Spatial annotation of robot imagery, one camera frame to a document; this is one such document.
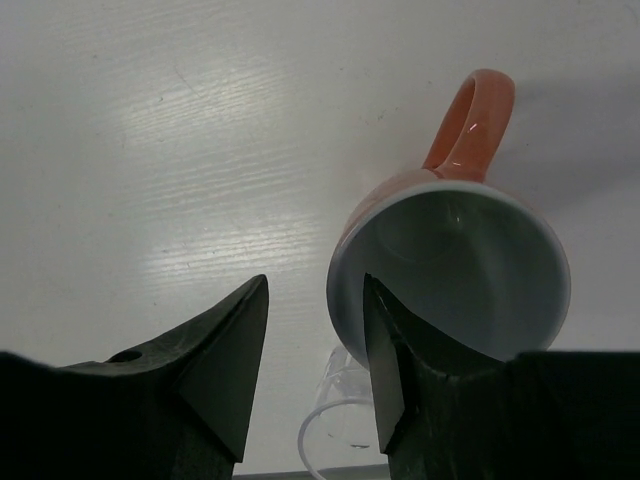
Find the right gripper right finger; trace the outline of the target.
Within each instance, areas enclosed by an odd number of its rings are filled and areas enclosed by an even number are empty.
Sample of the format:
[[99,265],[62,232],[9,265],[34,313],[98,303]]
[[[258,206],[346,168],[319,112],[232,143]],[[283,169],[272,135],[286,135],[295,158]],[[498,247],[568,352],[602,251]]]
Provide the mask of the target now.
[[394,479],[635,479],[639,356],[533,351],[501,362],[366,276],[380,451]]

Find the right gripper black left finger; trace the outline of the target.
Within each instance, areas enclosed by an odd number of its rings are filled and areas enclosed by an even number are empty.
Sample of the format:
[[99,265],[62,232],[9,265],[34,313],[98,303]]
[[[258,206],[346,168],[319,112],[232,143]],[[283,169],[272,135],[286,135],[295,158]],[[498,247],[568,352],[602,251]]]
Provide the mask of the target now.
[[243,460],[269,310],[258,275],[104,362],[1,355],[5,479],[229,479]]

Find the pink patterned ceramic mug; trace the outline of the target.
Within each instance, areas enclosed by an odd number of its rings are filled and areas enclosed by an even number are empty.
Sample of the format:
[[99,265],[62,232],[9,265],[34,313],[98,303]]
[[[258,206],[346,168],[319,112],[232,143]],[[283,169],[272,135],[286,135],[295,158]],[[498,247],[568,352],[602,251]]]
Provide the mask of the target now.
[[412,313],[497,360],[549,347],[571,292],[566,254],[531,208],[487,185],[507,130],[515,84],[472,72],[423,165],[379,184],[353,210],[329,261],[326,299],[346,350],[367,360],[366,275]]

